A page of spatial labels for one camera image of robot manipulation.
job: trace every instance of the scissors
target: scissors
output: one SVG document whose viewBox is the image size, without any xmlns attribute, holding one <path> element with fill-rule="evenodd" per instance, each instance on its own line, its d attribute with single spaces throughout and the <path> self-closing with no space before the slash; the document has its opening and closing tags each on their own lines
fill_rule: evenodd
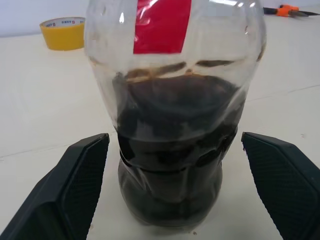
<svg viewBox="0 0 320 240">
<path fill-rule="evenodd" d="M 291 5 L 281 5 L 279 8 L 263 8 L 264 14 L 266 15 L 277 15 L 280 17 L 309 17 L 320 15 L 311 11 L 300 11 L 299 7 Z"/>
</svg>

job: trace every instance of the cola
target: cola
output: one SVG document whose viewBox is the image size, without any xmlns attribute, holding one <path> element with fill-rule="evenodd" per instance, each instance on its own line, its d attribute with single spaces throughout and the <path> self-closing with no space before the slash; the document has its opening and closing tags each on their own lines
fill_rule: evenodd
<svg viewBox="0 0 320 240">
<path fill-rule="evenodd" d="M 179 64 L 166 73 L 184 67 Z M 222 159 L 237 133 L 246 92 L 217 76 L 150 72 L 113 79 L 121 193 L 143 222 L 192 226 L 218 197 Z"/>
</svg>

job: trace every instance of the yellow tape roll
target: yellow tape roll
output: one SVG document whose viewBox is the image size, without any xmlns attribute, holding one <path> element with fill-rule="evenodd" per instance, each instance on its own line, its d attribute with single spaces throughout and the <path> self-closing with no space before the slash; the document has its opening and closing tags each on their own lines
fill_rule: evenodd
<svg viewBox="0 0 320 240">
<path fill-rule="evenodd" d="M 68 51 L 84 47 L 84 17 L 62 17 L 40 24 L 49 49 Z"/>
</svg>

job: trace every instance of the red label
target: red label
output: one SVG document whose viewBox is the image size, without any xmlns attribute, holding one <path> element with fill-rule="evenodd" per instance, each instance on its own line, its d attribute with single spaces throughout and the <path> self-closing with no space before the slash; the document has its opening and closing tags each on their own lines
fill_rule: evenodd
<svg viewBox="0 0 320 240">
<path fill-rule="evenodd" d="M 138 0 L 133 53 L 181 53 L 191 2 L 192 0 Z"/>
</svg>

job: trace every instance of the white table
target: white table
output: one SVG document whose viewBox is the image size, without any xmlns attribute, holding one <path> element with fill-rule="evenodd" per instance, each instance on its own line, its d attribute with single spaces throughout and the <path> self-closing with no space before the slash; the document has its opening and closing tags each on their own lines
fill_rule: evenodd
<svg viewBox="0 0 320 240">
<path fill-rule="evenodd" d="M 0 232 L 69 145 L 109 133 L 88 240 L 282 239 L 257 194 L 240 138 L 246 131 L 291 142 L 320 167 L 320 17 L 265 19 L 267 49 L 223 160 L 221 193 L 196 235 L 142 226 L 129 215 L 118 184 L 116 132 L 84 50 L 51 51 L 41 35 L 0 38 Z"/>
</svg>

